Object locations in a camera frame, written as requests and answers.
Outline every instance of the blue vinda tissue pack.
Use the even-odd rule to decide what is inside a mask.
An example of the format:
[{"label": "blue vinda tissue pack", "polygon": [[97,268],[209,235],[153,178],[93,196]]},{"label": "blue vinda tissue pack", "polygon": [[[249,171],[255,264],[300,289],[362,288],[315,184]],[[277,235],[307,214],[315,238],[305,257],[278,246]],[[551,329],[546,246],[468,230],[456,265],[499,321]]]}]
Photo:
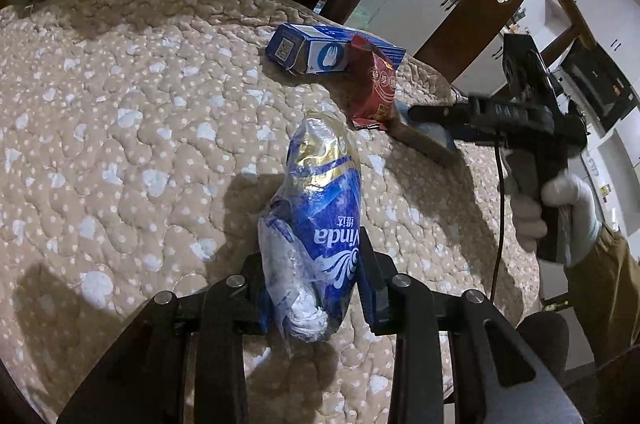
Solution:
[{"label": "blue vinda tissue pack", "polygon": [[289,144],[284,182],[258,221],[266,287],[285,334],[334,333],[351,299],[360,231],[360,160],[343,123],[309,112]]}]

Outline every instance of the quilted blanket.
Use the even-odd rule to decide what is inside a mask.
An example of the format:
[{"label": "quilted blanket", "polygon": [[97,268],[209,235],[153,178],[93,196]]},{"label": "quilted blanket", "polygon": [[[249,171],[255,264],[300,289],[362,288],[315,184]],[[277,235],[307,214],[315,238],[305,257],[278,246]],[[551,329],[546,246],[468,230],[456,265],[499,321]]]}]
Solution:
[{"label": "quilted blanket", "polygon": [[[0,357],[50,422],[156,292],[196,292],[257,251],[257,214],[305,112],[346,122],[349,75],[289,75],[264,56],[282,22],[328,23],[289,0],[50,0],[0,11]],[[397,94],[452,99],[414,59],[399,68]],[[376,250],[430,289],[489,289],[493,152],[463,145],[464,162],[444,168],[381,131],[350,137]],[[537,293],[535,259],[508,214],[497,306],[516,323]],[[394,347],[370,332],[357,293],[327,343],[289,356],[277,334],[247,339],[252,420],[385,423]]]}]

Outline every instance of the black cable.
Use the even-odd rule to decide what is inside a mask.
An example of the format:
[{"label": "black cable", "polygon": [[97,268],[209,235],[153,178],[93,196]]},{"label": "black cable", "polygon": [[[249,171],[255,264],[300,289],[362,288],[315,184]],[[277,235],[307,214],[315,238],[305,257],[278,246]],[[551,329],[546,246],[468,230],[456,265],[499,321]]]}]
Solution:
[{"label": "black cable", "polygon": [[491,280],[491,294],[489,299],[491,303],[495,299],[495,286],[498,283],[498,270],[500,269],[500,260],[502,260],[502,246],[504,245],[504,173],[502,171],[502,160],[500,159],[500,146],[498,140],[495,141],[495,163],[498,167],[498,182],[500,183],[500,238],[498,239],[498,255],[495,257],[494,277]]}]

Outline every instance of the gloved hand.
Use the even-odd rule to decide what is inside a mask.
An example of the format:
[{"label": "gloved hand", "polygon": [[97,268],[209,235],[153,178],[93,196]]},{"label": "gloved hand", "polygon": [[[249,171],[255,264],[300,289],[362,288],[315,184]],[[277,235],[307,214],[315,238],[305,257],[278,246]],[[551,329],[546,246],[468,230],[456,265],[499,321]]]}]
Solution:
[{"label": "gloved hand", "polygon": [[[570,263],[565,264],[572,267],[589,254],[602,227],[596,218],[593,192],[578,176],[565,172],[547,182],[540,196],[547,206],[572,206],[571,257]],[[534,253],[537,240],[546,235],[539,202],[518,191],[511,194],[511,211],[518,243],[525,251]]]}]

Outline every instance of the blue circle logo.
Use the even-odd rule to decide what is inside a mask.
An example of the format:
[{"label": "blue circle logo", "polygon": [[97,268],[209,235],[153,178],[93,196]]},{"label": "blue circle logo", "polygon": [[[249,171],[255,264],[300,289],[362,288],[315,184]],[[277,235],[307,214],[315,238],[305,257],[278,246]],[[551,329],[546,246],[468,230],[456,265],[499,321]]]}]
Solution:
[{"label": "blue circle logo", "polygon": [[318,68],[329,71],[337,67],[344,58],[344,48],[337,42],[327,43],[318,52]]}]

